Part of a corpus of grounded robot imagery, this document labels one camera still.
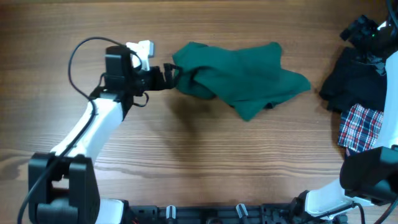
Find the green cloth garment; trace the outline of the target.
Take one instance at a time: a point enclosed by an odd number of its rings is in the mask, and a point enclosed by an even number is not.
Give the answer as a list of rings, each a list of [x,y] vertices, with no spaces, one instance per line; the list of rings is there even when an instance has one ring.
[[[176,89],[186,95],[218,98],[245,121],[308,91],[303,75],[282,68],[277,42],[228,50],[190,42],[173,54]]]

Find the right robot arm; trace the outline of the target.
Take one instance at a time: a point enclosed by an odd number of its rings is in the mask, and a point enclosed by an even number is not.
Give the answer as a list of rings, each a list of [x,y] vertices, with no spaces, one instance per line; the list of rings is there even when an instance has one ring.
[[[346,159],[337,180],[292,201],[293,223],[333,223],[349,210],[384,205],[382,223],[397,208],[397,13],[383,24],[361,16],[340,36],[351,46],[320,96],[341,112],[338,145]]]

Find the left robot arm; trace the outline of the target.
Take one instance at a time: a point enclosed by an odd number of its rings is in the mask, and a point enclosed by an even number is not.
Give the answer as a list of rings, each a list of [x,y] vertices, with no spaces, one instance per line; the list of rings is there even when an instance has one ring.
[[[105,51],[105,71],[95,89],[84,97],[83,116],[48,153],[35,153],[28,166],[28,193],[17,215],[31,223],[122,223],[128,203],[101,198],[94,163],[111,133],[124,121],[137,96],[172,89],[174,70],[151,67],[153,43],[110,46]]]

